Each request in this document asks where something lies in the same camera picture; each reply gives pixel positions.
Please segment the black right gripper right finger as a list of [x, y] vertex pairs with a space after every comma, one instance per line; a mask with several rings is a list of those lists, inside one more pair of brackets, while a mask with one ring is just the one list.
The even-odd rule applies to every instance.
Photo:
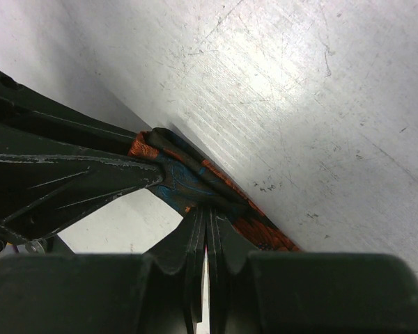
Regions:
[[418, 280], [400, 258], [257, 249], [206, 210], [212, 333], [418, 333]]

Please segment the black orange floral tie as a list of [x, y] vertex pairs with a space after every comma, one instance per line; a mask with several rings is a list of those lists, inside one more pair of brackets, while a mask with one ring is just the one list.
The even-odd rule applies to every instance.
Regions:
[[299, 251], [231, 179], [172, 131], [154, 128], [139, 132], [129, 155], [160, 166], [163, 180], [149, 190], [180, 215], [185, 216], [193, 207], [210, 205], [261, 250]]

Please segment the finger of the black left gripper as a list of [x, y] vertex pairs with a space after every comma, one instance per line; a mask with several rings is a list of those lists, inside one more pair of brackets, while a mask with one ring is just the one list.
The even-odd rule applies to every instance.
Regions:
[[160, 183], [161, 168], [129, 157], [131, 138], [88, 127], [0, 123], [0, 239], [44, 239], [107, 203]]
[[85, 116], [0, 71], [0, 123], [94, 150], [129, 150], [137, 133]]

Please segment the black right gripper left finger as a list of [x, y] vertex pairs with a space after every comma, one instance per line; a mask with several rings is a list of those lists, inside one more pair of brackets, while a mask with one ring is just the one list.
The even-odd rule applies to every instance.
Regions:
[[0, 333], [194, 333], [205, 210], [142, 254], [0, 260]]

